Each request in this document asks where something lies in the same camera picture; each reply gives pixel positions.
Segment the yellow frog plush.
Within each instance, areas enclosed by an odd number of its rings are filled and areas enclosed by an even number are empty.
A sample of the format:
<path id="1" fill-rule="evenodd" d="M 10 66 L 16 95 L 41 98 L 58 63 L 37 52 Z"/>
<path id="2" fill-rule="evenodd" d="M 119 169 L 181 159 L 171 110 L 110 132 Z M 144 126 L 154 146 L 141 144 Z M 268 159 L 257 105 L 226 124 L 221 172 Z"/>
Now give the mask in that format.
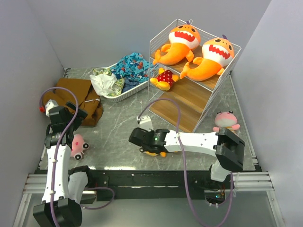
<path id="1" fill-rule="evenodd" d="M 178 80 L 179 76 L 172 71 L 159 68 L 158 76 L 150 78 L 150 83 L 162 91 L 168 91 Z"/>
<path id="2" fill-rule="evenodd" d="M 159 154 L 157 154 L 157 153 L 151 153 L 149 151 L 145 151 L 143 148 L 140 148 L 140 152 L 144 153 L 144 154 L 147 154 L 147 155 L 150 155 L 152 157 L 155 157 L 155 156 L 166 157 L 167 156 L 167 153 L 165 153 L 165 152 L 160 152 Z"/>

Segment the large orange shark plush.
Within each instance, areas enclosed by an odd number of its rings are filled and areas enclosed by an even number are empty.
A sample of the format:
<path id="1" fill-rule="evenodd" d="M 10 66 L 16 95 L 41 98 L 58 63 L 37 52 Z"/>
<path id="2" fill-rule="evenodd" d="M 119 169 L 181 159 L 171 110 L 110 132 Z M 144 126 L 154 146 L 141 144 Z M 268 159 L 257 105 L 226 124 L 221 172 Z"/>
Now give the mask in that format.
<path id="1" fill-rule="evenodd" d="M 153 65 L 157 63 L 171 66 L 179 63 L 183 59 L 191 62 L 194 59 L 193 51 L 199 46 L 201 41 L 198 30 L 191 21 L 175 27 L 169 33 L 169 43 L 157 50 L 154 56 Z"/>

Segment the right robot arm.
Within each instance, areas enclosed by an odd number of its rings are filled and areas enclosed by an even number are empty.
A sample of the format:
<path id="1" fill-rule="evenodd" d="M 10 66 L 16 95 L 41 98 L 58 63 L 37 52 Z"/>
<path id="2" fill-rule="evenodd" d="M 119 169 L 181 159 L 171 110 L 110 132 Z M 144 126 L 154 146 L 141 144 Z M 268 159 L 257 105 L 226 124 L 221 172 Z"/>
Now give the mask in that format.
<path id="1" fill-rule="evenodd" d="M 185 133 L 168 129 L 147 131 L 133 129 L 130 143 L 140 147 L 140 152 L 151 154 L 195 152 L 217 158 L 210 168 L 207 183 L 219 188 L 231 172 L 243 171 L 245 142 L 227 128 L 210 133 Z"/>

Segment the brown garment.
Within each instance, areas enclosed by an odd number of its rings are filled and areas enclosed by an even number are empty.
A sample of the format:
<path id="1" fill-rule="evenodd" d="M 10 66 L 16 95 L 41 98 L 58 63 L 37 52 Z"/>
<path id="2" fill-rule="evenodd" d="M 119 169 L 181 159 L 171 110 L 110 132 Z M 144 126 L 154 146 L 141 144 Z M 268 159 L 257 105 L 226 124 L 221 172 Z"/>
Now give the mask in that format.
<path id="1" fill-rule="evenodd" d="M 100 101 L 100 96 L 95 92 L 91 81 L 85 79 L 61 78 L 56 85 L 70 90 L 76 96 L 79 108 L 88 113 L 88 116 L 84 119 L 82 125 L 96 126 L 103 114 L 103 106 Z M 62 89 L 47 92 L 42 98 L 43 104 L 47 104 L 50 99 L 56 101 L 59 106 L 64 107 L 67 102 L 75 103 L 73 95 Z"/>

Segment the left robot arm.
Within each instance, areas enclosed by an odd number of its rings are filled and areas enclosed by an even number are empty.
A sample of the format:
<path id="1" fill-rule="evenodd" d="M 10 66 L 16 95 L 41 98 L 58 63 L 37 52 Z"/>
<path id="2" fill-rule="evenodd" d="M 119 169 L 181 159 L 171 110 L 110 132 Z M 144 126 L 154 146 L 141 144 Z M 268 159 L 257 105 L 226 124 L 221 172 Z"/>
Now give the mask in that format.
<path id="1" fill-rule="evenodd" d="M 87 166 L 69 170 L 74 131 L 87 117 L 85 110 L 72 102 L 59 106 L 50 99 L 45 105 L 50 118 L 45 137 L 48 169 L 45 191 L 40 205 L 33 208 L 33 216 L 41 227 L 79 227 L 82 224 L 80 205 L 83 190 L 94 185 Z"/>

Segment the pink frog plush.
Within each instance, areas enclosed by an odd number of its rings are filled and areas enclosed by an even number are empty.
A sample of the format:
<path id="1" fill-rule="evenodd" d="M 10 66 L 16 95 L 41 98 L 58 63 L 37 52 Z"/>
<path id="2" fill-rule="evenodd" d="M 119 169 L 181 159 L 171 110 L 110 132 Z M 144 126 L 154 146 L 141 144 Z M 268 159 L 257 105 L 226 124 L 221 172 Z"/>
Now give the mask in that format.
<path id="1" fill-rule="evenodd" d="M 75 134 L 71 145 L 71 157 L 75 160 L 81 160 L 84 155 L 84 151 L 89 148 L 87 143 L 80 134 Z"/>
<path id="2" fill-rule="evenodd" d="M 235 133 L 240 128 L 238 120 L 233 111 L 221 112 L 219 111 L 214 119 L 215 126 L 213 131 L 219 131 L 220 128 L 227 128 Z"/>

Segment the white green cloth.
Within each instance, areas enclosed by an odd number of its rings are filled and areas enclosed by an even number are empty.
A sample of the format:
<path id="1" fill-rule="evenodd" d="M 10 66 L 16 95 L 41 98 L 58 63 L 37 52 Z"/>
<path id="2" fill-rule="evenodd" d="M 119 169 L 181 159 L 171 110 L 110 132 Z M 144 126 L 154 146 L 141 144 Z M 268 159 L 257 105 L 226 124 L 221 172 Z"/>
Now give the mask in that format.
<path id="1" fill-rule="evenodd" d="M 118 96 L 122 94 L 125 79 L 117 79 L 109 68 L 92 69 L 89 78 L 99 96 Z"/>

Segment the blue patterned cloth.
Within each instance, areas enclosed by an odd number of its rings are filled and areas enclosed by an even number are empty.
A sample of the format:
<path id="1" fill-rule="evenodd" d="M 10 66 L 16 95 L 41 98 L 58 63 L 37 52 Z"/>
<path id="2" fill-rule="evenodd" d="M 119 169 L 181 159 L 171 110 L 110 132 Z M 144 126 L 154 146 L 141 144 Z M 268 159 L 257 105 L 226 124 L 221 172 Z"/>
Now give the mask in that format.
<path id="1" fill-rule="evenodd" d="M 111 72 L 117 80 L 124 79 L 122 93 L 144 83 L 148 80 L 150 63 L 138 52 L 124 56 L 115 66 L 111 67 Z"/>

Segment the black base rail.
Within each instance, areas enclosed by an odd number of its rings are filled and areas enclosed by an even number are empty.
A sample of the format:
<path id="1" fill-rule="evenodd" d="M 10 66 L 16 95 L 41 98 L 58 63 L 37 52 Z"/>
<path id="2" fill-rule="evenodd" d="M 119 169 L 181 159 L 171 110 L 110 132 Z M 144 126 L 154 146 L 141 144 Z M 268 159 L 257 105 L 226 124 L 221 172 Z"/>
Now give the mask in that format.
<path id="1" fill-rule="evenodd" d="M 221 182 L 212 181 L 205 170 L 187 171 L 190 197 L 203 200 L 205 191 L 218 192 L 230 189 L 230 176 Z M 87 188 L 99 187 L 97 201 L 108 201 L 114 191 L 116 200 L 185 198 L 184 172 L 143 170 L 91 170 Z"/>

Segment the white laundry basket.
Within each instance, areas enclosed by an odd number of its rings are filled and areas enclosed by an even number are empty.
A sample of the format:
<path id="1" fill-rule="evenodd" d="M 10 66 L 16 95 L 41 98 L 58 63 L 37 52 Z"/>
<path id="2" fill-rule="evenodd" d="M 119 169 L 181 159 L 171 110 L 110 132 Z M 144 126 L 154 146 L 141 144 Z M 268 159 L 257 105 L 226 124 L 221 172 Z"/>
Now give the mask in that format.
<path id="1" fill-rule="evenodd" d="M 150 70 L 150 76 L 157 76 L 159 74 L 159 65 L 153 66 Z M 146 87 L 149 87 L 150 82 L 146 81 L 144 83 L 141 83 L 129 90 L 127 90 L 126 92 L 123 92 L 117 96 L 103 96 L 104 98 L 106 98 L 107 100 L 109 100 L 112 103 L 118 103 L 134 94 L 136 94 L 137 92 L 145 89 Z"/>

